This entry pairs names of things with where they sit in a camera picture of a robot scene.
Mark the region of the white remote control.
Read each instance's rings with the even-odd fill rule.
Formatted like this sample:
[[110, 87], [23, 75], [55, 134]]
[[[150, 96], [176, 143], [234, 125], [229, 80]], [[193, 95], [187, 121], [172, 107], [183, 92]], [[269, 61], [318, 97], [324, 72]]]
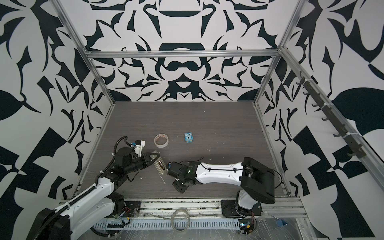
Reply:
[[158, 170], [159, 174], [161, 176], [163, 176], [167, 172], [167, 168], [166, 168], [166, 165], [165, 165], [163, 159], [161, 158], [161, 156], [159, 158], [158, 163], [160, 164], [160, 167], [159, 168], [156, 167], [156, 169]]

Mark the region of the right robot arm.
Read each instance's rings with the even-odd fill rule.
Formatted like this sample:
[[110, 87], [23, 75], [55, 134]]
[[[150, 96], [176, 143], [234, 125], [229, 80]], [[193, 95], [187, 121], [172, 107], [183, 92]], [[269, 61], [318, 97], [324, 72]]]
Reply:
[[227, 184], [240, 187], [235, 207], [238, 211], [250, 211], [258, 203], [275, 203], [275, 170], [253, 158], [228, 165], [212, 165], [199, 161], [169, 162], [167, 174], [175, 178], [174, 188], [184, 193], [188, 187], [205, 184]]

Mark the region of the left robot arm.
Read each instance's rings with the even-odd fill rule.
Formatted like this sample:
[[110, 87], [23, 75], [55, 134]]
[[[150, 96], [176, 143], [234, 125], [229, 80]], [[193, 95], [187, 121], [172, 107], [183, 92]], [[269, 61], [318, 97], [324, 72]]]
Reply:
[[121, 137], [114, 145], [112, 159], [97, 175], [95, 182], [65, 204], [42, 210], [28, 233], [28, 240], [77, 240], [101, 219], [121, 215], [124, 197], [116, 191], [130, 173], [138, 174], [153, 165], [158, 153], [144, 153], [145, 141], [127, 141]]

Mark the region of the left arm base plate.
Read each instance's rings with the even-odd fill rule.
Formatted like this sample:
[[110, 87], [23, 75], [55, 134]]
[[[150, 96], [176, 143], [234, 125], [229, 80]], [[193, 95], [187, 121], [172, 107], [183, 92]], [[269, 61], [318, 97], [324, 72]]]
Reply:
[[133, 218], [141, 212], [141, 201], [124, 201], [122, 212], [119, 214], [122, 218]]

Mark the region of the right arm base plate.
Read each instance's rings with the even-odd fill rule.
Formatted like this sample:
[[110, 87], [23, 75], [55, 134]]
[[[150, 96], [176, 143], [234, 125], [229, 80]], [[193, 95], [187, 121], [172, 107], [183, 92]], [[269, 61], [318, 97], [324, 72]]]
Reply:
[[239, 207], [236, 200], [221, 200], [221, 209], [222, 215], [229, 219], [261, 216], [263, 212], [260, 203], [255, 204], [251, 210], [247, 210]]

